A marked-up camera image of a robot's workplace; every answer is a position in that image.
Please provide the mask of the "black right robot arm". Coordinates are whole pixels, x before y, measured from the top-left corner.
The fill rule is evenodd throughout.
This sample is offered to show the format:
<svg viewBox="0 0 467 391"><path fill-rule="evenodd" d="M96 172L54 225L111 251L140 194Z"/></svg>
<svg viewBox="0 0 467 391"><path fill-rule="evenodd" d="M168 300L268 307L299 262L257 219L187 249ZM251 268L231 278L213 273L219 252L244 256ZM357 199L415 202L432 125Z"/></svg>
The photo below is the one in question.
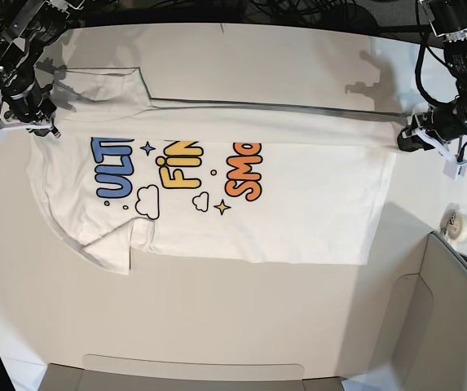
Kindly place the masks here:
<svg viewBox="0 0 467 391"><path fill-rule="evenodd" d="M52 86L35 73L45 48L78 20L83 1L26 1L0 32L0 138L9 130L60 137L55 126Z"/></svg>

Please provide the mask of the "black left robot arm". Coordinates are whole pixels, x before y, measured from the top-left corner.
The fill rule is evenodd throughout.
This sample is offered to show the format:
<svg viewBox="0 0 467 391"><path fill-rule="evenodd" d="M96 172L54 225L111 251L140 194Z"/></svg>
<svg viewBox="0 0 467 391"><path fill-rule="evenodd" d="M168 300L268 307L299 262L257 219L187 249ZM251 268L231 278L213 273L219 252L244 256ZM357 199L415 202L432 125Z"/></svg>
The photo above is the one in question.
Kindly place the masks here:
<svg viewBox="0 0 467 391"><path fill-rule="evenodd" d="M421 34L415 66L415 82L421 97L429 104L427 112L412 116L400 131L397 145L402 152L436 150L451 162L465 161L467 147L467 1L417 1L416 18L423 11L430 31ZM438 61L456 82L456 97L442 102L428 93L422 83L421 71L429 36L443 40L443 57Z"/></svg>

